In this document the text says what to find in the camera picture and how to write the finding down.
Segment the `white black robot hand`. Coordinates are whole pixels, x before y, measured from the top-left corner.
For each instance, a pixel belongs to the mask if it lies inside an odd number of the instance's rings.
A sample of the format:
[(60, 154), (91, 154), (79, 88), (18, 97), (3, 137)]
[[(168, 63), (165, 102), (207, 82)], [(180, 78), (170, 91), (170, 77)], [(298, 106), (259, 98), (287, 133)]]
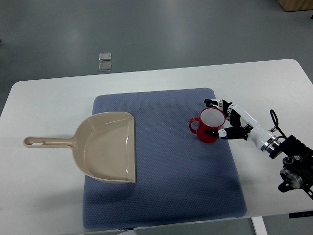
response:
[(280, 142), (272, 132), (265, 130), (255, 118), (239, 105), (222, 99), (205, 99), (206, 107), (216, 107), (223, 112), (230, 127), (207, 130), (206, 134), (223, 140), (251, 141), (262, 152), (271, 153)]

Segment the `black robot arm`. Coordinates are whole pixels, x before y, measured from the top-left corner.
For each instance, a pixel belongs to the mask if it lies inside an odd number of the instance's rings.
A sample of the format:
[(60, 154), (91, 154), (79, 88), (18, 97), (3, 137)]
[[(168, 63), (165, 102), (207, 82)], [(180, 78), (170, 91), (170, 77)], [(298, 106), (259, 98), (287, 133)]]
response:
[(279, 154), (286, 156), (282, 159), (283, 169), (280, 171), (282, 183), (278, 190), (285, 193), (295, 189), (303, 190), (310, 198), (313, 197), (313, 150), (298, 140), (295, 136), (287, 137), (279, 127), (278, 117), (273, 109), (270, 110), (274, 127), (271, 132), (278, 131), (280, 136), (272, 137), (267, 148), (269, 157), (275, 159)]

